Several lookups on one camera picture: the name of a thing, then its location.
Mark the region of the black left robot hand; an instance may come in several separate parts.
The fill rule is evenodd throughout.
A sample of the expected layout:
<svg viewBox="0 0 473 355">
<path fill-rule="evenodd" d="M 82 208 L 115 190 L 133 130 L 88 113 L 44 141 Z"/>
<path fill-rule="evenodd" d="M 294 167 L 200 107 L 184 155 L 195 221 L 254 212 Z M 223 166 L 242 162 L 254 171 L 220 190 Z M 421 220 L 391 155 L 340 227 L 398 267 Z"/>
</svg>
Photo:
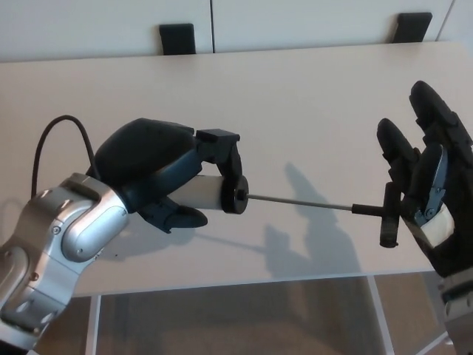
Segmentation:
<svg viewBox="0 0 473 355">
<path fill-rule="evenodd" d="M 97 150 L 86 175 L 112 188 L 129 213 L 170 233 L 208 222 L 202 210 L 211 193 L 191 188 L 182 202 L 171 194 L 199 179 L 204 163 L 217 166 L 217 209 L 242 214 L 249 186 L 237 149 L 240 136 L 223 129 L 194 130 L 182 124 L 138 118 L 115 131 Z"/>
</svg>

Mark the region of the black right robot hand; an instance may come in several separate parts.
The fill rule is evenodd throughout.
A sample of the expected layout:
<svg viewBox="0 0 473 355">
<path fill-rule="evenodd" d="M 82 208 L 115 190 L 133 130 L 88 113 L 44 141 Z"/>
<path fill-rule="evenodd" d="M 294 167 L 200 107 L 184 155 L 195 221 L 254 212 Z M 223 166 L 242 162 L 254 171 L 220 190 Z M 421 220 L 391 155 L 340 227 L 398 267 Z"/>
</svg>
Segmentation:
<svg viewBox="0 0 473 355">
<path fill-rule="evenodd" d="M 447 278 L 472 267 L 472 138 L 458 114 L 424 81 L 409 102 L 424 150 L 384 118 L 377 139 L 403 198 L 399 212 L 433 269 Z"/>
</svg>

